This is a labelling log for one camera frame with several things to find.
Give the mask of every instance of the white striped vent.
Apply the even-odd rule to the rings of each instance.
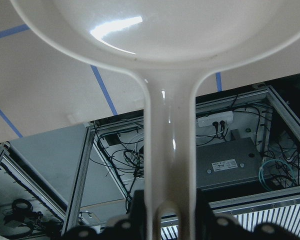
[[[277,224],[300,237],[300,204],[235,215],[242,227],[252,232],[264,222]]]

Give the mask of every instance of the blue tape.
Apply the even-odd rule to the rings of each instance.
[[[90,65],[90,66],[91,66],[91,69],[92,69],[92,71],[94,73],[94,76],[95,76],[95,78],[96,78],[96,80],[97,80],[97,82],[98,82],[98,84],[99,84],[99,86],[100,86],[100,88],[101,88],[101,90],[103,92],[103,95],[104,95],[104,97],[105,97],[105,99],[106,99],[106,101],[107,101],[107,103],[108,103],[108,105],[109,105],[109,107],[110,107],[110,109],[112,111],[112,114],[113,115],[118,115],[117,110],[115,108],[115,105],[112,102],[111,97],[110,97],[110,95],[108,93],[108,90],[107,90],[107,88],[105,86],[105,83],[102,80],[101,75],[100,75],[100,73],[98,71],[98,68],[96,66],[92,66],[92,65]]]
[[[10,35],[13,35],[13,34],[17,34],[17,33],[29,30],[29,29],[30,28],[26,24],[22,24],[19,26],[15,26],[15,27],[0,31],[0,39],[10,36]]]
[[[216,89],[218,92],[222,91],[221,72],[215,73]]]
[[[22,134],[19,132],[19,130],[15,127],[15,125],[13,125],[13,123],[9,120],[9,118],[7,118],[7,116],[3,113],[3,111],[1,111],[1,109],[0,109],[0,116],[9,125],[9,127],[15,132],[15,134],[19,138],[23,137]]]

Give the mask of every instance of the gray electronic box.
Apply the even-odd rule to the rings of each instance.
[[[198,147],[196,185],[208,190],[259,181],[261,161],[249,137]]]

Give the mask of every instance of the white label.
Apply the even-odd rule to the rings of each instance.
[[[228,170],[228,169],[235,169],[238,167],[235,159],[229,159],[229,160],[225,160],[225,161],[217,161],[217,162],[213,162],[211,164],[212,164],[213,170],[215,172]]]

